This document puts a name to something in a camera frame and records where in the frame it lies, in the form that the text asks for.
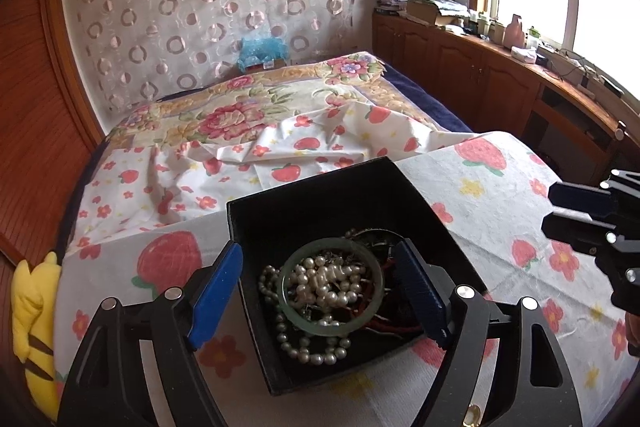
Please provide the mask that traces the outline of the green jade bangle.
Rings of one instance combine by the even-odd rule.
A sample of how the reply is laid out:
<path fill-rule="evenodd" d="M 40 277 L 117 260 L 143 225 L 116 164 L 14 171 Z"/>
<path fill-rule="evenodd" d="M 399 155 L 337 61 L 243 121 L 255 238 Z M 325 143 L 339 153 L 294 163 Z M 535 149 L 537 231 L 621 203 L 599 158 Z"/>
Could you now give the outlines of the green jade bangle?
<path fill-rule="evenodd" d="M 262 292 L 285 322 L 307 336 L 345 337 L 363 329 L 382 307 L 382 263 L 355 239 L 316 239 L 265 272 Z"/>

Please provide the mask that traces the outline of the brown wooden side cabinet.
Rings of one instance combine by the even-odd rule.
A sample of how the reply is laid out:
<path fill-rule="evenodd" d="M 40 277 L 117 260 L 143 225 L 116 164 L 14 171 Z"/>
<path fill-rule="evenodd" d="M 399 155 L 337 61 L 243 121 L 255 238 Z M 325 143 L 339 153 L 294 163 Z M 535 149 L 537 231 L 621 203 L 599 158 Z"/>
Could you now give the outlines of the brown wooden side cabinet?
<path fill-rule="evenodd" d="M 639 168 L 639 143 L 620 121 L 490 42 L 374 13 L 372 49 L 471 130 L 515 135 L 566 181 L 597 184 L 613 169 Z"/>

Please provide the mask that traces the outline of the white floral strawberry cloth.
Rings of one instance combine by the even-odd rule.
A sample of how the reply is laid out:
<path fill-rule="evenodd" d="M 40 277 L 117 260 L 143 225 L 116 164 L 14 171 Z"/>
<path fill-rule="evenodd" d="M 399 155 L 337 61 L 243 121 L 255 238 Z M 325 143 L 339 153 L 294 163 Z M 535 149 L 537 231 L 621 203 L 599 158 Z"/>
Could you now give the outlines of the white floral strawberry cloth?
<path fill-rule="evenodd" d="M 623 313 L 594 262 L 546 239 L 555 172 L 506 132 L 437 132 L 362 103 L 309 109 L 248 141 L 112 147 L 84 188 L 62 263 L 54 316 L 54 375 L 73 358 L 101 301 L 145 303 L 214 262 L 237 215 L 250 286 L 234 295 L 215 336 L 196 354 L 232 426 L 407 426 L 444 354 L 395 324 L 407 303 L 387 301 L 374 329 L 352 334 L 337 379 L 274 397 L 245 315 L 259 321 L 279 363 L 299 362 L 278 322 L 267 268 L 326 236 L 373 229 L 408 237 L 451 274 L 475 271 L 492 300 L 536 298 L 567 359 L 582 420 L 597 425 L 631 382 Z"/>

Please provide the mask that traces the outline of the black square storage box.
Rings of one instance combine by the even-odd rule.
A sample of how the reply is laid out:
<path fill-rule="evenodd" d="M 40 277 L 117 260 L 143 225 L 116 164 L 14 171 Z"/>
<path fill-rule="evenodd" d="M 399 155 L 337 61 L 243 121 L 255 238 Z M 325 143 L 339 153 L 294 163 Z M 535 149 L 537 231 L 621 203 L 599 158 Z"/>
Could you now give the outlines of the black square storage box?
<path fill-rule="evenodd" d="M 485 284 L 397 165 L 378 158 L 230 202 L 240 294 L 269 392 L 348 374 L 454 331 L 449 296 Z"/>

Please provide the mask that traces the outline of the floral bed quilt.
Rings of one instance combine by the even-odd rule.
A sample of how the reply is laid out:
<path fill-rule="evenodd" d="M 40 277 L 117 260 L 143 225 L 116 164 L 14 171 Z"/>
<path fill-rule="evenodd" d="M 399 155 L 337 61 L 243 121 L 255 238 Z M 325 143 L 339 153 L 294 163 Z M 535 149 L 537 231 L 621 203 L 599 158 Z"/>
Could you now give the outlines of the floral bed quilt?
<path fill-rule="evenodd" d="M 75 248 L 224 209 L 264 188 L 458 142 L 466 124 L 367 52 L 254 72 L 141 105 L 66 213 Z"/>

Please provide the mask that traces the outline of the pink bottle on counter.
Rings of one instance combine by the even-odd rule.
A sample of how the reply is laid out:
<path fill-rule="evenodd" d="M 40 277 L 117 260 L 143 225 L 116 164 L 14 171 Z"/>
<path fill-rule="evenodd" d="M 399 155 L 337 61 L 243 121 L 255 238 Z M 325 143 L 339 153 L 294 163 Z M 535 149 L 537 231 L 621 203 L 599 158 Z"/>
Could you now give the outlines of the pink bottle on counter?
<path fill-rule="evenodd" d="M 510 50 L 512 48 L 523 49 L 526 43 L 525 32 L 523 30 L 522 18 L 518 14 L 512 15 L 512 20 L 506 25 L 504 30 L 502 45 Z"/>

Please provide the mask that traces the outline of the yellow plush toy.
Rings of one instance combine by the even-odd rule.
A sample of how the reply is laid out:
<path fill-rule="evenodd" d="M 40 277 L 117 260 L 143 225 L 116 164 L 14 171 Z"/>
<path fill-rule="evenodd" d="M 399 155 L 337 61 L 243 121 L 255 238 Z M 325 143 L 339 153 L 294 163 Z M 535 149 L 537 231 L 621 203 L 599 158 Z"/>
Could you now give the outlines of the yellow plush toy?
<path fill-rule="evenodd" d="M 22 260 L 11 282 L 13 353 L 24 367 L 32 401 L 50 421 L 58 419 L 60 407 L 53 334 L 61 270 L 58 256 L 50 251 L 34 269 Z"/>

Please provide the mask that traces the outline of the brown wooden wardrobe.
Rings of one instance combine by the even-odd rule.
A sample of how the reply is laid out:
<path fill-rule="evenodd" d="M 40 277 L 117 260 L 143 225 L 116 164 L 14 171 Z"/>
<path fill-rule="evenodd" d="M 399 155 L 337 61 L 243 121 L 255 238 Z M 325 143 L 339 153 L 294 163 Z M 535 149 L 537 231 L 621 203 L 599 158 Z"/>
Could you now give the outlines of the brown wooden wardrobe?
<path fill-rule="evenodd" d="M 1 0 L 1 370 L 12 348 L 14 267 L 62 254 L 67 207 L 102 133 L 80 91 L 61 0 Z"/>

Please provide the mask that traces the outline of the blue plastic bag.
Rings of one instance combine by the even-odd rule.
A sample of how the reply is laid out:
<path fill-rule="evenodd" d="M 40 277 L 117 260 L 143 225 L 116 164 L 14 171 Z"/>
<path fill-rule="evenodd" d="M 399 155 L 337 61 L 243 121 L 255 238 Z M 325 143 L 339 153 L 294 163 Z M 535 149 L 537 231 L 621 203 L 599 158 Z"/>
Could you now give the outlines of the blue plastic bag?
<path fill-rule="evenodd" d="M 289 56 L 288 45 L 280 38 L 243 38 L 236 66 L 241 72 L 247 72 L 254 66 L 264 66 L 277 60 L 286 61 Z"/>

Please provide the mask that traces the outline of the clutter pile on cabinet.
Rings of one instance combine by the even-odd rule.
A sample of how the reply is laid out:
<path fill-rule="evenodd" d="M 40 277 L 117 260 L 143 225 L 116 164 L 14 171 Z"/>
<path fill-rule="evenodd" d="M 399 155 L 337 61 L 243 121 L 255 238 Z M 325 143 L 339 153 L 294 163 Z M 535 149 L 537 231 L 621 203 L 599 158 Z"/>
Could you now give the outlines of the clutter pile on cabinet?
<path fill-rule="evenodd" d="M 498 22 L 454 0 L 376 0 L 375 11 L 400 16 L 422 25 L 460 27 L 474 36 L 489 37 Z"/>

